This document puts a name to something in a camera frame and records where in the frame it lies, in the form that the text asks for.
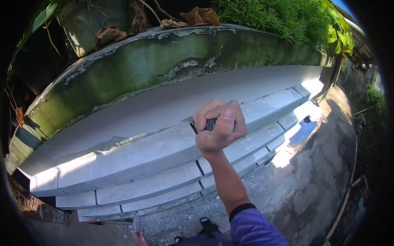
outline forearm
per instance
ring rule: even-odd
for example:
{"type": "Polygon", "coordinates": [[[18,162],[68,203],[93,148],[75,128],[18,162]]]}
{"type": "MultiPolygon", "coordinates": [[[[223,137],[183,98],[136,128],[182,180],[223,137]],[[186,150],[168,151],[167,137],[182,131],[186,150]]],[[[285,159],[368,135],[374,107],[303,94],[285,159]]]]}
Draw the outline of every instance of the forearm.
{"type": "Polygon", "coordinates": [[[216,190],[228,215],[239,205],[251,203],[241,178],[231,166],[223,150],[204,153],[211,164],[216,182],[216,190]]]}

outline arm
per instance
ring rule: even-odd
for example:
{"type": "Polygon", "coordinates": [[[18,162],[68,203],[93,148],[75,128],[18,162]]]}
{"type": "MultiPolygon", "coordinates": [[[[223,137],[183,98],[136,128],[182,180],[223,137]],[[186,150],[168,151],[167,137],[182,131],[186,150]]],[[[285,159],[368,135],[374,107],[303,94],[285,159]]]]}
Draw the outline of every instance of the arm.
{"type": "Polygon", "coordinates": [[[231,100],[224,104],[213,100],[204,104],[194,115],[196,129],[200,132],[196,137],[197,147],[211,164],[214,174],[217,194],[222,200],[227,214],[241,204],[251,203],[245,186],[232,165],[223,153],[223,148],[247,133],[247,126],[239,103],[231,100]],[[218,118],[213,131],[201,131],[205,128],[206,120],[218,118]]]}
{"type": "Polygon", "coordinates": [[[196,145],[211,164],[217,194],[231,224],[231,238],[239,246],[288,246],[283,235],[251,204],[245,186],[224,155],[223,148],[247,133],[237,101],[205,103],[194,115],[196,145]],[[213,131],[204,130],[206,120],[217,118],[213,131]]]}
{"type": "Polygon", "coordinates": [[[239,205],[251,203],[241,178],[227,160],[223,150],[216,153],[205,153],[204,157],[211,164],[217,194],[229,216],[239,205]]]}

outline purple jacket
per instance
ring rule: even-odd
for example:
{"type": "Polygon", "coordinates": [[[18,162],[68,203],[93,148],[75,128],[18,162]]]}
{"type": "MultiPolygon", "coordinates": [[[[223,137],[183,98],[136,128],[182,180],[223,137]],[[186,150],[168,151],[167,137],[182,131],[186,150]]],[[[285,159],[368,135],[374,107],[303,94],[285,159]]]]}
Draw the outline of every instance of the purple jacket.
{"type": "Polygon", "coordinates": [[[184,239],[179,246],[288,246],[284,236],[256,209],[248,208],[230,215],[231,239],[213,232],[215,239],[201,234],[184,239]]]}

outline plant pot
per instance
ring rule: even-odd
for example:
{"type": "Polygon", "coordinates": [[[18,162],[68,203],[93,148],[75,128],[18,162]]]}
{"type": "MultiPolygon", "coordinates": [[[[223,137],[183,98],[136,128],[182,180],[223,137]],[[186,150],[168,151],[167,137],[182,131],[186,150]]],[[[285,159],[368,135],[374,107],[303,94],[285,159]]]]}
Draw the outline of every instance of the plant pot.
{"type": "MultiPolygon", "coordinates": [[[[101,26],[117,25],[128,31],[128,0],[72,0],[58,14],[72,48],[78,57],[94,52],[93,43],[101,26]]],[[[111,37],[102,42],[111,42],[111,37]]]]}

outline brown leaf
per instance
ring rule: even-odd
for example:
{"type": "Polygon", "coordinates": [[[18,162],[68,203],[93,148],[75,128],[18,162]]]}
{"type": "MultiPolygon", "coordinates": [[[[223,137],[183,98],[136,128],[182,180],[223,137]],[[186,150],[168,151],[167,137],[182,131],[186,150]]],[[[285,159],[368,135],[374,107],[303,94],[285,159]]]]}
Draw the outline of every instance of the brown leaf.
{"type": "Polygon", "coordinates": [[[127,38],[127,33],[125,31],[119,31],[118,26],[115,25],[102,26],[95,35],[95,38],[98,40],[92,45],[93,49],[95,50],[101,49],[101,39],[104,37],[104,35],[113,36],[116,42],[127,38]]]}
{"type": "Polygon", "coordinates": [[[133,28],[128,31],[129,36],[133,36],[139,34],[142,31],[145,31],[147,23],[144,11],[142,11],[142,9],[136,4],[136,2],[131,5],[131,8],[133,8],[136,15],[133,19],[133,28]]]}
{"type": "Polygon", "coordinates": [[[203,9],[195,7],[190,13],[180,14],[190,26],[214,25],[220,26],[219,16],[212,8],[203,9]]]}
{"type": "Polygon", "coordinates": [[[170,29],[170,28],[182,28],[188,26],[187,23],[184,23],[182,21],[176,22],[175,20],[162,20],[160,27],[164,29],[170,29]]]}
{"type": "Polygon", "coordinates": [[[15,110],[15,114],[17,115],[17,122],[18,122],[19,126],[22,127],[23,126],[23,118],[24,118],[22,108],[17,107],[17,109],[15,110]]]}

